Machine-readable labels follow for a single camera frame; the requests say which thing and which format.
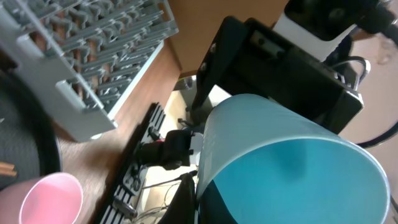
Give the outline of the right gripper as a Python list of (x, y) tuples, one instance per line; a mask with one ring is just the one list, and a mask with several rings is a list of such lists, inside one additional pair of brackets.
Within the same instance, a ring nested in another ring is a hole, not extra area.
[(273, 100), (336, 134), (364, 108), (347, 78), (254, 18), (222, 21), (197, 71), (193, 111), (215, 85)]

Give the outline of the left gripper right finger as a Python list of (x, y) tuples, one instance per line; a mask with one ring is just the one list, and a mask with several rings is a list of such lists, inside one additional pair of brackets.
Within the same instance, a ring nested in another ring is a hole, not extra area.
[(212, 180), (199, 199), (199, 224), (237, 224)]

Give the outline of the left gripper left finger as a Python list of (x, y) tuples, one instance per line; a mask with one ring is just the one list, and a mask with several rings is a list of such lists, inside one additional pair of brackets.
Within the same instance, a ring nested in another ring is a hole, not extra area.
[(183, 174), (181, 183), (158, 224), (194, 224), (195, 183), (189, 173)]

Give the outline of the blue cup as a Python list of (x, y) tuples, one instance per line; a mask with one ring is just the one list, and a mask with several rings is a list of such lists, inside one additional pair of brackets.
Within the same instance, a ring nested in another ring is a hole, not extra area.
[(368, 151), (261, 96), (210, 113), (197, 201), (214, 181), (237, 223), (383, 223), (387, 175)]

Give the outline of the pink cup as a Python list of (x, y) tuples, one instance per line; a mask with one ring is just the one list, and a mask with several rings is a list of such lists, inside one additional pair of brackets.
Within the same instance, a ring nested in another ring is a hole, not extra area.
[(57, 172), (1, 191), (1, 223), (74, 224), (83, 205), (76, 177)]

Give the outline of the grey dishwasher rack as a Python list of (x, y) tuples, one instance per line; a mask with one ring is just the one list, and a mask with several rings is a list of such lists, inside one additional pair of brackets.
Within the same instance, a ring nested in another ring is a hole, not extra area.
[(52, 119), (85, 142), (115, 116), (178, 27), (167, 0), (1, 2), (1, 49)]

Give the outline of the round black tray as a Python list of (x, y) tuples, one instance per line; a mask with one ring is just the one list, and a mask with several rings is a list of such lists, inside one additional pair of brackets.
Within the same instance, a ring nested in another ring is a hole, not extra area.
[(1, 176), (1, 189), (62, 171), (55, 131), (34, 94), (14, 75), (1, 72), (1, 162), (16, 175)]

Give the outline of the wooden chopstick lower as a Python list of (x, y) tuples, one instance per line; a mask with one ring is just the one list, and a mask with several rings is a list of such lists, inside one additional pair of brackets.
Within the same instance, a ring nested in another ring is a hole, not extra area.
[(6, 177), (16, 177), (17, 172), (14, 170), (8, 170), (8, 169), (1, 169), (0, 170), (0, 175), (1, 176), (6, 176)]

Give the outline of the wooden chopstick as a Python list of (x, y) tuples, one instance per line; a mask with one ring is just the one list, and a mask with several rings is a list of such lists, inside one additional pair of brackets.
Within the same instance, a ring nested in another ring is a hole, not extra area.
[(8, 169), (1, 169), (0, 170), (0, 175), (1, 176), (6, 176), (6, 177), (16, 177), (17, 172), (14, 170), (8, 170)]
[(8, 164), (6, 162), (0, 162), (0, 169), (13, 170), (14, 168), (15, 168), (14, 164)]

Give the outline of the wooden chopstick upper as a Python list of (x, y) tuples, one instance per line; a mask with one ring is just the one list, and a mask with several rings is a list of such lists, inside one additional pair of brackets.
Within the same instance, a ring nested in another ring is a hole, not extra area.
[(13, 170), (14, 168), (15, 168), (14, 164), (8, 164), (6, 162), (0, 162), (0, 169)]

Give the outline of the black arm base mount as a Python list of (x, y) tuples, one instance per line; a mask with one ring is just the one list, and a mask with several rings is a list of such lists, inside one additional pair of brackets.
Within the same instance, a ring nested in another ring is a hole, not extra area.
[(93, 223), (123, 223), (140, 220), (133, 202), (144, 189), (145, 177), (150, 167), (159, 166), (175, 170), (190, 166), (192, 132), (174, 130), (162, 137), (159, 133), (165, 119), (160, 103), (153, 103), (143, 122), (129, 140), (121, 159), (121, 166), (110, 184), (103, 204), (94, 216)]

